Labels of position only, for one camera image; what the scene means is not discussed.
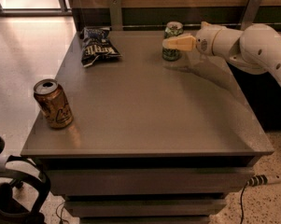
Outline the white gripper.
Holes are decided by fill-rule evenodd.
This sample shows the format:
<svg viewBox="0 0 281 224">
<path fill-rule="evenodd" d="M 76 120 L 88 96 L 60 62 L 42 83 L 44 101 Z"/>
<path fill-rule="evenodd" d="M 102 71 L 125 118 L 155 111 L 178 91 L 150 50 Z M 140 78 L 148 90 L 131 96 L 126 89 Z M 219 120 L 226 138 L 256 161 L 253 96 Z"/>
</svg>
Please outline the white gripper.
<svg viewBox="0 0 281 224">
<path fill-rule="evenodd" d="M 162 46 L 165 49 L 182 51 L 192 51 L 196 47 L 204 55 L 221 56 L 222 50 L 218 45 L 218 35 L 225 29 L 225 26 L 202 21 L 201 29 L 197 32 L 196 38 L 192 35 L 173 36 L 164 39 Z"/>
</svg>

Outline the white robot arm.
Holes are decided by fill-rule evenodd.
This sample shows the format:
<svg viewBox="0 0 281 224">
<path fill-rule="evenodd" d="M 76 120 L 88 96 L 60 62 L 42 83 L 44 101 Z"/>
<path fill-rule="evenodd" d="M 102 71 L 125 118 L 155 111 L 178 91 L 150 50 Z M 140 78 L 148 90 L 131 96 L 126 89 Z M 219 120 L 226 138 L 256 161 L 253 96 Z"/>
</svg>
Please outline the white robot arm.
<svg viewBox="0 0 281 224">
<path fill-rule="evenodd" d="M 203 21 L 196 35 L 165 38 L 162 45 L 218 56 L 251 75 L 269 72 L 281 87 L 281 35 L 268 25 L 258 23 L 236 30 Z"/>
</svg>

